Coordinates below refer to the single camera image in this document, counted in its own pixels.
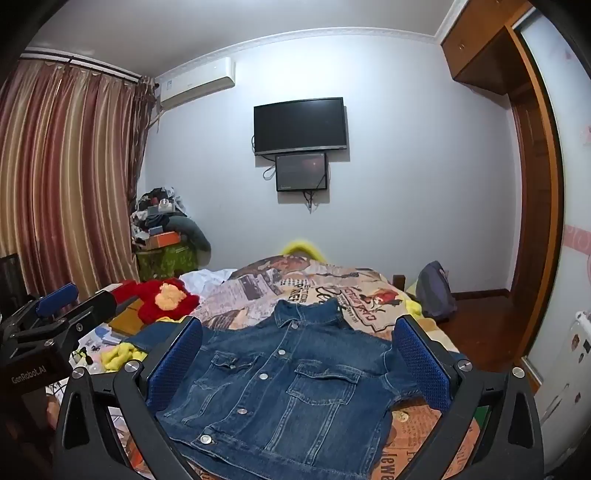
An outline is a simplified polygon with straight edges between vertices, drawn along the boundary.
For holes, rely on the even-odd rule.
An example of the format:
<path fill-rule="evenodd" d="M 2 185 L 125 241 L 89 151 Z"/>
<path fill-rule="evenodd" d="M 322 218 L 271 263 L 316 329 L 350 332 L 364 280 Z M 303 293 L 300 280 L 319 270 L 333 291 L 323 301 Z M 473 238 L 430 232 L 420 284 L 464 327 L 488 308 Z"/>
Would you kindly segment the blue denim jacket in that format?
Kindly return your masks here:
<path fill-rule="evenodd" d="M 420 395 L 393 342 L 349 327 L 337 300 L 280 301 L 256 325 L 205 329 L 156 418 L 222 479 L 366 479 L 394 407 Z"/>

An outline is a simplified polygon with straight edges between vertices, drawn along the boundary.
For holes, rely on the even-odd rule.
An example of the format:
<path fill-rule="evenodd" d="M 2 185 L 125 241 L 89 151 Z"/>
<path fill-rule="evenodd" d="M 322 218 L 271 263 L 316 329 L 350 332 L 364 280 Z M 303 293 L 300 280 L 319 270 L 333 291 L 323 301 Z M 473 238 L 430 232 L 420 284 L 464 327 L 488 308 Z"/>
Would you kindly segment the grey blue backpack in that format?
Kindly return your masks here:
<path fill-rule="evenodd" d="M 419 273 L 415 297 L 423 316 L 436 322 L 449 320 L 457 311 L 447 273 L 439 261 L 430 262 Z"/>

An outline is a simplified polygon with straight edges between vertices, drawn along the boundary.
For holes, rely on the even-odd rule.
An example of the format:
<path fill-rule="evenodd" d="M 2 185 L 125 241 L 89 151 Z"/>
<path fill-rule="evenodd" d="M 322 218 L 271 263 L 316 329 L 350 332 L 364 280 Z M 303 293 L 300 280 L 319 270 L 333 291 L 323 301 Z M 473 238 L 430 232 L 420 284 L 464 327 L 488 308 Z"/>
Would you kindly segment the red striped curtain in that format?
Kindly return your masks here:
<path fill-rule="evenodd" d="M 31 293 L 138 277 L 130 210 L 155 105 L 137 82 L 23 59 L 1 87 L 1 253 Z"/>

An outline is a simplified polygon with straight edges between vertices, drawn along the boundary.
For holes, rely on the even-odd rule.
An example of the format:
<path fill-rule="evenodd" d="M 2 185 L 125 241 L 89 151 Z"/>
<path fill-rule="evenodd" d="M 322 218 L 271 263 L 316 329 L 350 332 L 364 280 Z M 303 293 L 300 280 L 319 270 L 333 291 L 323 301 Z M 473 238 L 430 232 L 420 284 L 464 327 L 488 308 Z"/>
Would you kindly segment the white cloth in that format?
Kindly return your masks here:
<path fill-rule="evenodd" d="M 200 298 L 206 298 L 228 280 L 233 273 L 235 273 L 235 269 L 216 271 L 201 269 L 181 274 L 178 279 L 183 282 L 187 292 Z"/>

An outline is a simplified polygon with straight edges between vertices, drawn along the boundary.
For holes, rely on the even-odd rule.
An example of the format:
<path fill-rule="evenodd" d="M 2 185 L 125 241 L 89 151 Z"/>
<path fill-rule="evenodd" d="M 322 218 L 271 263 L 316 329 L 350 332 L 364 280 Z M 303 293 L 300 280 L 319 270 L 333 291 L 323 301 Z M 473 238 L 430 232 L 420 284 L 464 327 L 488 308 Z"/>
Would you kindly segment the printed newspaper pattern bedspread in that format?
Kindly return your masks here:
<path fill-rule="evenodd" d="M 239 330 L 262 322 L 280 301 L 312 305 L 332 299 L 339 302 L 349 327 L 391 342 L 394 324 L 410 305 L 405 292 L 374 270 L 276 256 L 235 271 L 199 302 L 194 315 L 204 330 Z M 397 478 L 437 420 L 421 395 L 396 405 L 382 455 L 366 479 Z M 202 478 L 222 479 L 184 458 Z"/>

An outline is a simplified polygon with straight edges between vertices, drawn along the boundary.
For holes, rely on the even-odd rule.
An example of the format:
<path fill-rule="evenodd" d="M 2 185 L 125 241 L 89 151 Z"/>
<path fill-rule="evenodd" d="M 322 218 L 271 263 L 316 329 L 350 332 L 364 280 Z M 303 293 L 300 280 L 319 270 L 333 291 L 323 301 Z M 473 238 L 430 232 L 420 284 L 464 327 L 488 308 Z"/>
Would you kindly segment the white air conditioner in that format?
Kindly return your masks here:
<path fill-rule="evenodd" d="M 170 110 L 235 86 L 235 61 L 224 57 L 198 66 L 185 66 L 162 75 L 159 105 Z"/>

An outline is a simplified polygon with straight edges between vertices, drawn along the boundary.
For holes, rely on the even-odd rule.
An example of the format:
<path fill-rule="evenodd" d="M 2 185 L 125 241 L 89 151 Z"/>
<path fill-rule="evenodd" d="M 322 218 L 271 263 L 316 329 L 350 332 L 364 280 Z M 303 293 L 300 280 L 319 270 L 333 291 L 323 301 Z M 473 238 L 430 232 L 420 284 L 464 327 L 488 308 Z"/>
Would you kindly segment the red plush toy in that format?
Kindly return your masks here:
<path fill-rule="evenodd" d="M 146 282 L 124 281 L 111 294 L 117 304 L 137 297 L 142 301 L 138 318 L 145 325 L 164 321 L 180 321 L 199 305 L 199 296 L 190 293 L 178 278 L 152 279 Z"/>

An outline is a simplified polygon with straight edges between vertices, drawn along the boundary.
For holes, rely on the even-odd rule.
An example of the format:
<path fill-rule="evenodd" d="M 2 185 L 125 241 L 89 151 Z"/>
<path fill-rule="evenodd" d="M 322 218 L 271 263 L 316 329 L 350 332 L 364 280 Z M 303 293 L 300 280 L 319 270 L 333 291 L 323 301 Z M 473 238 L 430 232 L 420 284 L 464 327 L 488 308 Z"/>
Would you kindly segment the small black wall monitor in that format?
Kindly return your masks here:
<path fill-rule="evenodd" d="M 324 152 L 287 154 L 276 157 L 276 191 L 310 192 L 327 190 L 328 158 Z"/>

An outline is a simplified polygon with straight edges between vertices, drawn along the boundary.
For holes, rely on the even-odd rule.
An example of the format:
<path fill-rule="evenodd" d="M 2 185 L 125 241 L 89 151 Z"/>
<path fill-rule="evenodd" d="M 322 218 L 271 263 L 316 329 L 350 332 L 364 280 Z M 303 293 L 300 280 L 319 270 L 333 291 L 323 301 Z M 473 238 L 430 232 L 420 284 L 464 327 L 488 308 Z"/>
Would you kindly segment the yellow garment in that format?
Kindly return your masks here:
<path fill-rule="evenodd" d="M 117 372 L 127 362 L 135 360 L 142 362 L 147 353 L 128 342 L 121 342 L 100 353 L 100 361 L 106 372 Z"/>

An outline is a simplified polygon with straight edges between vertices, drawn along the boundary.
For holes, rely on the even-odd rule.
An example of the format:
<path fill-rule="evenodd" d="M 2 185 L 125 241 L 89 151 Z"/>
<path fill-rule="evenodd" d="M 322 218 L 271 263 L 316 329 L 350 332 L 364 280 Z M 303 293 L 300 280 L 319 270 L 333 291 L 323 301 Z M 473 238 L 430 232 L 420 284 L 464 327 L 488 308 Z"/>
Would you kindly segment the black wall television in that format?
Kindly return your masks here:
<path fill-rule="evenodd" d="M 253 108 L 256 155 L 347 148 L 342 97 L 293 100 Z"/>

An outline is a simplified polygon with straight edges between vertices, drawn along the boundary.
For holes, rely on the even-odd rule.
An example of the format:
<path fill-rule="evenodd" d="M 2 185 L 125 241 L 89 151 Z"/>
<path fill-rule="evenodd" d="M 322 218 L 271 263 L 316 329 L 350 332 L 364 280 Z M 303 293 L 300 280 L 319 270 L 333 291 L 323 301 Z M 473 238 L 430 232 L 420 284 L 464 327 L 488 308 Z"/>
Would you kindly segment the orange shoe box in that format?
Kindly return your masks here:
<path fill-rule="evenodd" d="M 175 245 L 181 242 L 181 235 L 175 231 L 163 232 L 153 236 L 150 236 L 145 243 L 145 250 L 154 250 L 171 245 Z"/>

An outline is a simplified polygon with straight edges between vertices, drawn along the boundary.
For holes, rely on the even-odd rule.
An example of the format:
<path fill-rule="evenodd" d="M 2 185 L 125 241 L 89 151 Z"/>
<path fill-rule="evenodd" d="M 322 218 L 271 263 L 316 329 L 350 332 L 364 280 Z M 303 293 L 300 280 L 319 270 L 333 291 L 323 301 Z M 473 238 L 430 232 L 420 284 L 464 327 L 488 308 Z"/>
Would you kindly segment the yellow pillow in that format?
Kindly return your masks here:
<path fill-rule="evenodd" d="M 327 259 L 322 252 L 308 240 L 298 239 L 291 241 L 280 252 L 281 255 L 303 256 L 305 258 L 325 263 Z"/>

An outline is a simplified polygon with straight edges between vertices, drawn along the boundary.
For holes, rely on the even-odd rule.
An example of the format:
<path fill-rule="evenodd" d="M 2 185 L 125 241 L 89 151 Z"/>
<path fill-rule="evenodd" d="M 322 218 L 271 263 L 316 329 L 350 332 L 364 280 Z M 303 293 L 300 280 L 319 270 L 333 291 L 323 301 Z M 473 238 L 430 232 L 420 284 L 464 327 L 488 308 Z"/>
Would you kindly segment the pile of clothes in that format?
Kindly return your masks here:
<path fill-rule="evenodd" d="M 187 213 L 181 197 L 172 187 L 157 187 L 143 194 L 131 208 L 131 242 L 143 249 L 150 236 L 175 231 L 181 242 L 190 244 L 197 254 L 211 255 L 211 242 Z"/>

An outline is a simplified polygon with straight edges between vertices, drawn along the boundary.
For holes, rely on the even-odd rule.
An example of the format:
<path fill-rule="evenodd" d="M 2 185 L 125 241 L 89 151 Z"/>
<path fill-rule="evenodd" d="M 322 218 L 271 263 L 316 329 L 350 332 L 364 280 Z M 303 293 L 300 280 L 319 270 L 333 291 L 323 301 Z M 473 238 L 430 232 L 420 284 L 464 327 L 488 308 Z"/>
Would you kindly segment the green storage box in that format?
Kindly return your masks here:
<path fill-rule="evenodd" d="M 197 252 L 188 243 L 178 243 L 153 250 L 136 252 L 141 282 L 165 280 L 198 269 Z"/>

